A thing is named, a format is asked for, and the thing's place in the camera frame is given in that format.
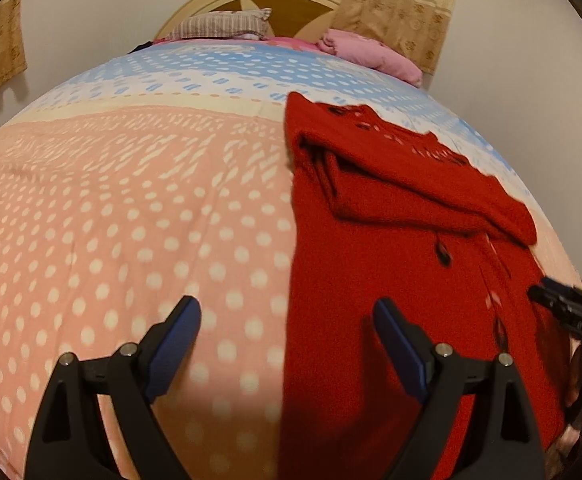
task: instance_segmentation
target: blue gripper pad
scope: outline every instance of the blue gripper pad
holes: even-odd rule
[[[373,325],[407,395],[423,404],[435,367],[431,341],[419,326],[404,319],[389,298],[373,305]]]
[[[150,404],[156,397],[167,393],[182,359],[196,340],[201,320],[200,304],[196,298],[185,296],[164,323],[154,325],[147,332],[145,338],[154,328],[167,329],[164,335],[160,333],[162,340],[148,363],[145,397]]]

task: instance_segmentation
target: metal screw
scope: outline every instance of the metal screw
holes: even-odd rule
[[[438,343],[436,345],[436,354],[442,357],[449,357],[453,353],[453,347],[448,343]]]
[[[507,354],[506,352],[502,352],[498,356],[498,361],[500,361],[500,364],[503,366],[511,366],[513,364],[513,357],[511,357],[511,354]]]
[[[124,343],[120,347],[120,353],[126,357],[132,356],[138,351],[138,345],[135,343]]]
[[[58,362],[63,365],[63,366],[68,366],[70,365],[72,362],[74,362],[74,358],[76,356],[73,355],[71,352],[65,352],[64,354],[62,354],[60,356],[60,358],[58,359]]]

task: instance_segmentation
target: pink polka dot bedspread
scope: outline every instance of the pink polka dot bedspread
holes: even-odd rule
[[[139,341],[184,294],[201,303],[201,331],[157,420],[193,478],[275,476],[295,247],[282,124],[292,90],[435,132],[528,205],[544,271],[579,281],[500,155],[399,80],[244,41],[113,59],[0,128],[0,467],[10,478],[24,471],[58,356]],[[136,478],[106,401],[102,410],[121,473]]]

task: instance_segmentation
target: pink blanket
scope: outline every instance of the pink blanket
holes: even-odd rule
[[[379,41],[330,28],[317,45],[322,52],[392,75],[417,88],[422,85],[422,71],[415,63]]]

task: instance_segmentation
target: black button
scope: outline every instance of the black button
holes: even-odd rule
[[[344,115],[346,113],[346,111],[344,111],[342,108],[338,108],[335,106],[329,106],[327,110],[334,115]]]
[[[436,256],[443,267],[451,266],[451,254],[440,240],[436,242]]]
[[[493,337],[500,352],[508,352],[508,335],[500,316],[497,316],[493,322]]]

